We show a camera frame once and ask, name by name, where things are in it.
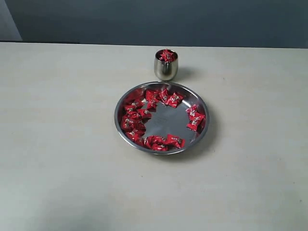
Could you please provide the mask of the round stainless steel plate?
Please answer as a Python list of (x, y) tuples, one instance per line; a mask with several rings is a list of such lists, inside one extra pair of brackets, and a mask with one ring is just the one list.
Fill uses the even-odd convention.
[[(174, 92), (183, 96), (177, 108), (167, 105), (168, 98)], [(125, 111), (124, 106), (134, 101), (142, 101), (143, 107)], [(186, 127), (189, 123), (186, 109), (194, 104), (197, 105), (197, 112), (205, 115), (196, 132)], [(121, 118), (124, 115), (139, 121), (131, 132), (121, 129)], [(172, 82), (153, 81), (126, 92), (116, 105), (114, 119), (121, 137), (134, 148), (152, 154), (169, 155), (183, 152), (202, 139), (209, 125), (209, 111), (202, 98), (191, 89)], [(152, 150), (153, 143), (165, 144), (167, 134), (185, 139), (185, 146), (178, 149), (167, 145), (168, 150), (164, 152)]]

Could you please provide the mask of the stainless steel cup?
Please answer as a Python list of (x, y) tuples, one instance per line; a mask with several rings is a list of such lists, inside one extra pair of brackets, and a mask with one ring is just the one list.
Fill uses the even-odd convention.
[(158, 54), (160, 51), (161, 50), (158, 50), (154, 56), (154, 74), (161, 81), (170, 81), (178, 72), (179, 56), (172, 50), (176, 55), (176, 60), (173, 62), (162, 62), (158, 60)]

